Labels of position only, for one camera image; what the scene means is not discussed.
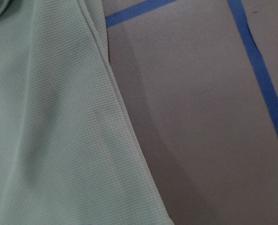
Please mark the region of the olive green long-sleeve shirt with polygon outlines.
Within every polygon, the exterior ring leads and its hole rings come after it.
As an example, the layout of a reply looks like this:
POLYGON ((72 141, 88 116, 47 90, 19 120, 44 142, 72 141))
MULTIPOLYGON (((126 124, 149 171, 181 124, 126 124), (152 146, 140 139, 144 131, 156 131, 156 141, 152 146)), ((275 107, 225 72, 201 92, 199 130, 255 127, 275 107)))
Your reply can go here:
POLYGON ((170 225, 100 0, 0 0, 0 225, 170 225))

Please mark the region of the brown paper table cover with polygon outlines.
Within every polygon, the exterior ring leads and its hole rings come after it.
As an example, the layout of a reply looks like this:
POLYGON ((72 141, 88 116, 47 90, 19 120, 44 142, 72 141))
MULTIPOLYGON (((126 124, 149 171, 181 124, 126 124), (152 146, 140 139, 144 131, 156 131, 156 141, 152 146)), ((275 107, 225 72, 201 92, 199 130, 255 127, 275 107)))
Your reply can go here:
POLYGON ((105 0, 110 64, 176 225, 278 225, 278 137, 226 0, 105 0))

